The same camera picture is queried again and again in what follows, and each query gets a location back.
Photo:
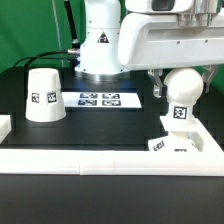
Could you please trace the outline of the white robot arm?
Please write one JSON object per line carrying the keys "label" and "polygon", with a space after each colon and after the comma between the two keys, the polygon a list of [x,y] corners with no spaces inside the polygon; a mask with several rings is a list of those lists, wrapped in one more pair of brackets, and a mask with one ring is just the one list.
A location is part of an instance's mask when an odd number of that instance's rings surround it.
{"label": "white robot arm", "polygon": [[204,68],[208,86],[224,64],[223,0],[84,0],[86,38],[80,47],[81,77],[110,80],[146,70],[154,95],[165,96],[165,69]]}

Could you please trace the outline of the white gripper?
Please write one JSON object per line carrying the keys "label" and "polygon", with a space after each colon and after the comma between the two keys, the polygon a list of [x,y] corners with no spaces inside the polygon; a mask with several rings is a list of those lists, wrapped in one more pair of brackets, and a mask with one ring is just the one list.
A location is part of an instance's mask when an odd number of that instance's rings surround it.
{"label": "white gripper", "polygon": [[120,29],[118,60],[129,70],[148,70],[156,98],[166,96],[162,69],[203,66],[204,90],[224,64],[224,11],[208,27],[178,26],[176,15],[128,14]]}

